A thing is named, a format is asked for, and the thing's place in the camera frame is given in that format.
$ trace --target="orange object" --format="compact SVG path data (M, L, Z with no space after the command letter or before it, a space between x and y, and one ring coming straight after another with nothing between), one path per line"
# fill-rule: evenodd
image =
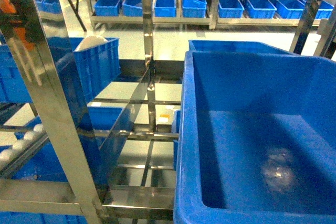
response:
M3 11L3 13L16 14L16 9L10 3L9 0L0 0L0 9ZM35 47L35 44L30 43L26 40L26 29L23 27L16 27L14 28L14 31L17 34L17 36L20 38L20 40L23 42L27 50L32 51Z

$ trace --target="roller rack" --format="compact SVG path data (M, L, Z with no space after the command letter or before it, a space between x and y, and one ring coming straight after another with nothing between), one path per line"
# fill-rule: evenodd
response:
M123 129L122 124L116 123L109 132L100 133L106 136L107 142L124 136L132 140L150 141L147 159L143 166L120 165L124 168L143 169L142 182L139 187L97 187L94 184L92 170L90 170L87 157L83 152L79 139L80 131L74 117L75 114L88 113L83 102L84 96L83 93L79 94L76 99L78 102L70 107L47 42L49 32L45 26L48 25L49 20L52 20L54 28L59 29L63 36L67 36L64 18L63 16L57 16L57 18L44 16L38 12L34 0L12 1L18 14L1 13L0 29L23 76L36 110L44 122L46 133L42 134L15 160L1 170L0 211L84 215L88 224L118 223L118 218L133 218L135 223L136 219L172 220L174 189L145 187L145 181L149 169L172 169L171 167L150 165L154 141L171 141L178 137L177 134L167 133L167 130L163 130L163 127L156 124L155 106L158 104L180 104L178 101L157 101L155 99L155 80L161 78L169 83L178 82L183 75L183 62L156 61L154 59L153 24L158 21L152 16L152 0L142 0L143 18L136 21L136 23L143 23L145 64L142 60L120 61L122 71L120 79L123 81L134 80L134 77L139 79L131 99L96 99L96 101L103 102L127 102L126 108L132 111L131 122L134 122L140 106L142 104L148 105L149 125L134 125L133 131L129 132ZM321 0L307 0L303 16L297 23L298 28L290 51L301 54L309 31L314 25L314 18L320 4ZM217 4L212 7L211 12L217 13ZM217 20L214 15L210 15L206 22L205 25L215 28L216 24L221 24L222 21ZM226 22L230 24L235 21L227 20ZM200 24L200 22L196 19L192 20L192 24ZM26 37L29 37L29 41L35 44L35 47L30 51L25 50L24 43L14 32L14 28L20 25L26 29ZM333 10L328 25L323 31L315 52L316 56L332 57L336 49L336 44L333 42L335 34L336 9ZM32 63L30 68L27 68L26 65L28 61ZM18 132L31 129L2 126L1 130ZM93 130L92 128L86 129L86 136L94 137ZM69 182L51 183L10 179L43 147L48 138ZM112 171L112 167L107 167L108 175L111 175Z

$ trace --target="white floor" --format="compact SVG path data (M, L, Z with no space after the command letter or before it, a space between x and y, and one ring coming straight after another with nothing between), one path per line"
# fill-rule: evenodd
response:
M85 36L86 33L81 30L67 1L62 1L69 36ZM144 59L141 25L101 25L96 31L93 31L85 0L80 1L80 15L89 30L88 33L120 38L120 59ZM294 33L295 30L293 28L274 27L228 27L227 29L209 31L205 26L156 26L154 32L154 57L158 60L183 60L185 52L188 50L188 40L190 39L259 41L288 50ZM308 36L303 55L312 56L319 39L320 36L312 32ZM135 87L136 83L112 83L101 92L99 97L129 99ZM158 100L180 100L181 88L179 84L157 84L156 98ZM173 112L176 109L179 109L179 107L157 106L157 121L159 123L171 123ZM148 123L147 114L148 110L146 106L143 106L136 122ZM32 118L33 113L30 107L26 105L6 124L23 125ZM11 145L15 140L13 133L0 133L0 145ZM119 162L144 164L148 145L147 142L128 141ZM172 165L172 150L172 143L155 143L152 163L156 165ZM161 186L174 187L174 172L165 172L162 176L165 178L166 184ZM129 185L138 186L140 185L142 170L129 170L126 177ZM151 173L148 178L148 185L150 185L150 182Z

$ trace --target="metal shelf tier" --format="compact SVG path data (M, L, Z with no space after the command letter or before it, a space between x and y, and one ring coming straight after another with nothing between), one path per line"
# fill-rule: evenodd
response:
M121 60L121 80L139 77L139 83L130 100L107 99L110 102L127 103L130 111L131 123L134 123L140 106L147 104L149 107L149 124L134 125L133 131L125 131L124 125L117 121L110 131L96 132L94 129L80 128L80 122L76 115L88 113L83 92L75 92L77 97L72 97L71 102L67 98L64 87L64 76L60 75L55 67L53 55L49 50L47 38L49 34L48 22L52 22L53 28L59 29L59 34L68 37L63 14L49 15L41 13L36 8L34 0L11 0L17 13L1 13L0 29L23 76L30 96L36 106L41 120L46 129L46 134L39 136L26 150L0 173L0 211L18 212L42 212L47 214L84 215L88 224L118 223L118 218L133 219L157 219L172 220L174 189L145 187L149 169L167 169L171 167L150 165L154 141L172 141L176 134L161 132L161 126L156 123L156 109L158 104L179 104L179 102L157 101L155 99L155 81L166 80L172 83L183 75L182 61L156 61L153 55L153 24L171 24L171 19L156 18L152 16L153 0L142 0L143 17L97 17L90 8L90 17L95 23L143 23L143 38L145 51L144 61ZM257 20L257 19L220 19L217 16L218 0L212 0L212 8L208 12L208 18L186 19L181 17L173 20L177 24L204 24L210 29L216 25L267 25L298 26L291 51L301 54L307 40L309 31L319 21L314 20L322 0L307 0L302 18L298 20ZM16 33L17 26L24 28L26 38L22 39ZM331 58L336 49L333 42L335 37L336 10L334 9L328 21L327 29L323 32L321 41L317 46L316 55ZM79 81L78 73L67 77L69 81ZM2 126L2 131L29 131L31 129L15 126ZM139 187L130 186L98 186L93 177L96 170L90 163L90 154L83 152L80 136L85 134L88 138L95 134L106 136L105 143L111 147L114 140L127 136L128 139L149 141L150 147L146 162L142 166L123 165L119 168L143 169L143 177ZM46 142L49 137L55 152L60 160L68 183L37 182L28 180L12 180L11 175L19 170ZM102 155L107 159L109 153ZM112 166L107 166L107 175L113 172Z

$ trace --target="metal post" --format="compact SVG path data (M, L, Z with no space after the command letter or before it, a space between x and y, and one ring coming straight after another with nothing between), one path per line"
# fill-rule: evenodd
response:
M334 39L336 35L336 6L332 10L331 16L327 22L325 29L322 31L321 39L316 47L315 56L332 58L335 45Z
M41 19L34 0L8 0L3 6L0 29L3 32L25 85L39 112L71 189L88 224L102 223L105 217L92 172L100 160L84 94L65 21ZM63 35L64 55L50 52L50 25ZM85 136L78 132L85 131Z
M219 0L211 0L211 22L209 25L209 29L215 29L217 20L218 20L218 2Z
M156 131L156 108L155 108L155 62L153 54L153 19L152 19L152 2L153 0L142 0L143 11L143 36L145 46L146 65L149 67L149 81L147 89L149 129L151 132Z
M322 0L307 0L289 51L301 54Z

